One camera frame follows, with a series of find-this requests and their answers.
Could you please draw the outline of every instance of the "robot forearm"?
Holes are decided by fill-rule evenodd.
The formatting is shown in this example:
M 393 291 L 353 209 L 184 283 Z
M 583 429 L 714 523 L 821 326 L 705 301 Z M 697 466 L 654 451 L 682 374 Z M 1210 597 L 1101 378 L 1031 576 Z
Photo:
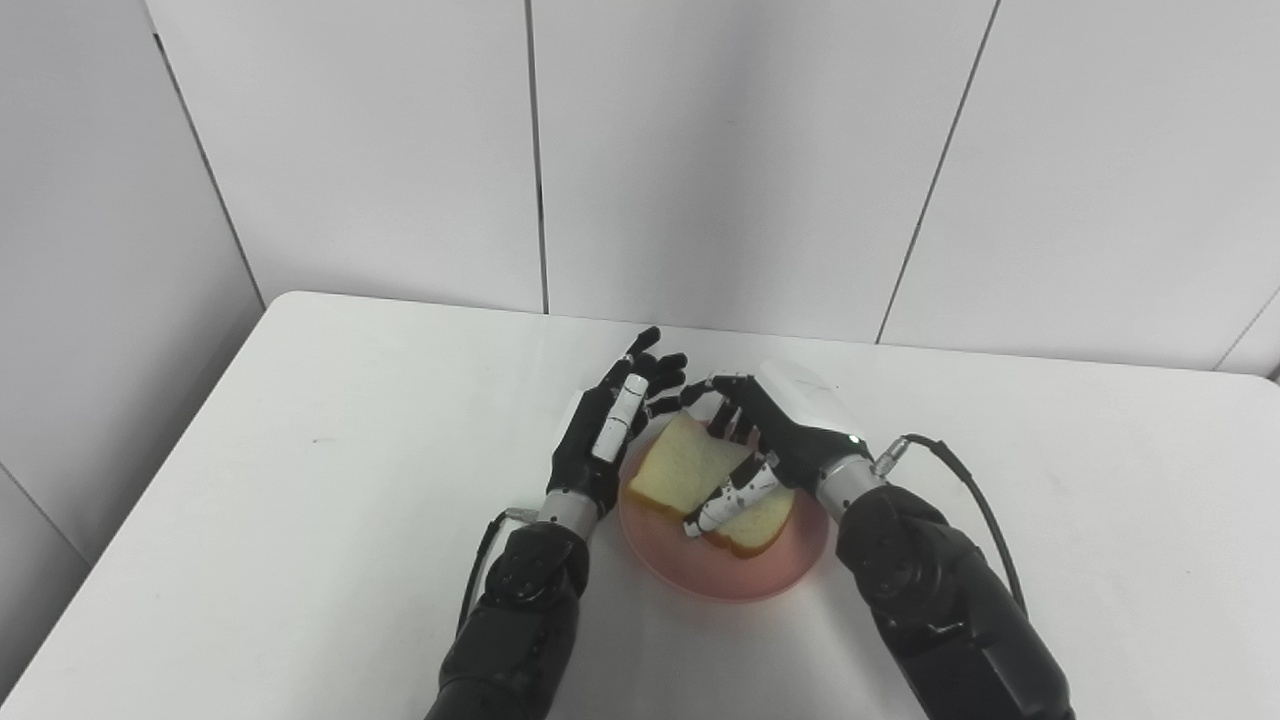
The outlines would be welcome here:
M 558 507 L 572 511 L 576 495 L 549 495 L 540 520 L 507 539 L 484 594 L 444 657 L 440 694 L 428 720 L 547 716 L 573 651 L 579 597 L 586 588 L 586 538 L 556 515 Z M 588 534 L 595 523 L 590 506 Z M 581 521 L 573 516 L 571 524 Z
M 840 518 L 884 644 L 931 720 L 1068 720 L 1066 675 L 982 552 L 919 497 L 882 486 Z

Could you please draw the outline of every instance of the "white bread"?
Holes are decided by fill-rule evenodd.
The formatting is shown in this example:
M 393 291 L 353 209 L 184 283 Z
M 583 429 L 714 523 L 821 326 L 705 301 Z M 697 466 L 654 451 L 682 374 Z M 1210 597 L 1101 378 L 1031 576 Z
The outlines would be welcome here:
M 741 445 L 713 438 L 701 423 L 681 413 L 654 441 L 626 492 L 639 503 L 681 520 L 701 505 L 750 452 Z M 795 491 L 778 487 L 718 530 L 703 537 L 727 547 L 739 557 L 755 557 L 782 534 L 794 502 Z

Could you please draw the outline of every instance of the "pink plate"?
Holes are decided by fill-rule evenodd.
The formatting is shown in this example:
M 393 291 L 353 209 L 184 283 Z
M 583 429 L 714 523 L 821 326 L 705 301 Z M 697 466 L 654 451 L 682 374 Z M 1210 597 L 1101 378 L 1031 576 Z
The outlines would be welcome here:
M 703 600 L 755 602 L 800 582 L 827 550 L 827 511 L 805 493 L 796 493 L 782 534 L 760 555 L 735 557 L 704 538 L 685 536 L 680 523 L 631 500 L 631 483 L 649 447 L 634 452 L 622 468 L 618 519 L 627 544 L 650 573 Z

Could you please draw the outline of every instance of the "white table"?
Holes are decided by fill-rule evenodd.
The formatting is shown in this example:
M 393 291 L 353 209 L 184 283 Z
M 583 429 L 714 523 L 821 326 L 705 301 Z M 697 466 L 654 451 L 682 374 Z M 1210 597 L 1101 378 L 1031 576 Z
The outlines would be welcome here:
M 637 327 L 278 300 L 0 720 L 419 720 L 475 543 Z M 669 329 L 692 372 L 808 365 L 873 448 L 975 471 L 1082 719 L 1275 717 L 1280 388 L 1258 378 Z M 991 552 L 927 454 L 897 480 Z M 668 589 L 611 518 L 554 717 L 922 717 L 827 557 L 771 601 Z M 717 692 L 704 692 L 708 684 Z M 735 688 L 740 708 L 713 698 Z

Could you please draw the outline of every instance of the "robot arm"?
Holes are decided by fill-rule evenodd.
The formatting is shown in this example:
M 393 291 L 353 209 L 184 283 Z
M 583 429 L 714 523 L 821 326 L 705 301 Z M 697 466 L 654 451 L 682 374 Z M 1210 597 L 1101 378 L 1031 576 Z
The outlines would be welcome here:
M 682 400 L 709 391 L 724 402 L 708 432 L 745 442 L 759 428 L 759 451 L 686 518 L 689 534 L 710 530 L 749 506 L 751 497 L 742 505 L 736 500 L 753 486 L 776 479 L 803 489 L 840 525 L 836 555 L 852 571 L 884 644 L 931 720 L 1073 717 L 1066 676 L 1021 607 L 998 525 L 945 445 L 904 436 L 873 461 L 835 393 L 799 368 L 767 364 L 758 375 L 710 378 L 689 386 Z M 937 509 L 886 482 L 911 442 L 927 445 L 974 492 L 1015 592 Z M 754 482 L 744 482 L 748 475 Z
M 440 666 L 428 720 L 541 720 L 550 710 L 577 633 L 586 589 L 588 539 L 618 497 L 626 443 L 645 423 L 680 409 L 657 397 L 685 382 L 684 355 L 646 352 L 658 328 L 640 333 L 600 383 L 582 393 L 552 455 L 536 521 L 511 533 L 484 593 L 465 612 Z M 470 602 L 471 591 L 467 592 Z

